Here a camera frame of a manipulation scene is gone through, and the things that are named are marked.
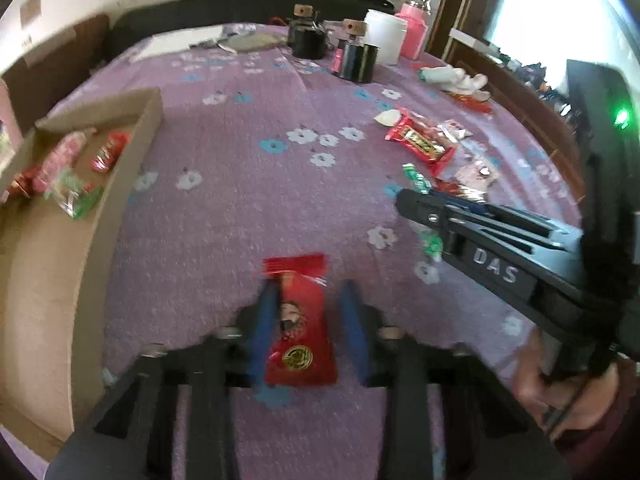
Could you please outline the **person's right hand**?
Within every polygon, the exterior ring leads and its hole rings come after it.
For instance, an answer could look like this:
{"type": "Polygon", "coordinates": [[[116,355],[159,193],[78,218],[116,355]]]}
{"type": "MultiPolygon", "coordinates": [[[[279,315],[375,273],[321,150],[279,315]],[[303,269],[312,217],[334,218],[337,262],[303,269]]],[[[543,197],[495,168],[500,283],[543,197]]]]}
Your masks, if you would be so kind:
{"type": "Polygon", "coordinates": [[[564,382],[548,382],[542,377],[546,355],[544,335],[534,328],[518,352],[513,393],[552,441],[564,432],[597,426],[614,406],[625,382],[632,390],[638,387],[638,364],[625,358],[617,358],[600,377],[578,375],[564,382]]]}

